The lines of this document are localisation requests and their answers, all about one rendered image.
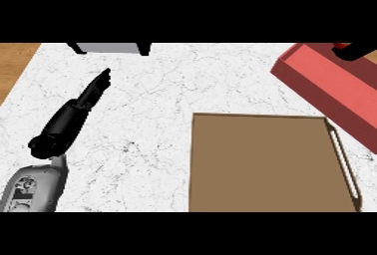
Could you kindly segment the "red tray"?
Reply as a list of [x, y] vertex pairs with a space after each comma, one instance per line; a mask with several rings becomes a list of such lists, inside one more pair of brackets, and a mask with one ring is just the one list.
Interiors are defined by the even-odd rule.
[[345, 61], [332, 49], [332, 43], [295, 44], [271, 74], [377, 154], [377, 63]]

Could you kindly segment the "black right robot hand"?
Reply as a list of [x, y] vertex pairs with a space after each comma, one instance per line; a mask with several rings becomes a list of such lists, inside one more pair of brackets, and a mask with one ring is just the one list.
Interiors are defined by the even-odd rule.
[[335, 49], [336, 56], [345, 61], [355, 61], [377, 50], [377, 43], [351, 43], [345, 49]]

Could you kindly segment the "brown cardboard box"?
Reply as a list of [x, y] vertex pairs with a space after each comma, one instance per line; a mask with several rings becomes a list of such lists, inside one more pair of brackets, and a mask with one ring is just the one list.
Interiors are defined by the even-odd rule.
[[327, 119], [196, 114], [188, 209], [360, 211], [361, 193]]

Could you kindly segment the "grey appliance with black legs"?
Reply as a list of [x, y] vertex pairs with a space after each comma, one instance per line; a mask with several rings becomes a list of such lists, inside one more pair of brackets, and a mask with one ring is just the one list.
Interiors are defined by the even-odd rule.
[[77, 54], [88, 53], [131, 53], [147, 56], [151, 52], [151, 43], [70, 43]]

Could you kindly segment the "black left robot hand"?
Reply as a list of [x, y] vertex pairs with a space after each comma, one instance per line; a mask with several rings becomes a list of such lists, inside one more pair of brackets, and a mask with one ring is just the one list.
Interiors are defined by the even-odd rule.
[[72, 147], [89, 113], [111, 85], [111, 69], [89, 84], [76, 99], [70, 99], [54, 114], [42, 133], [30, 140], [32, 155], [40, 159], [61, 156]]

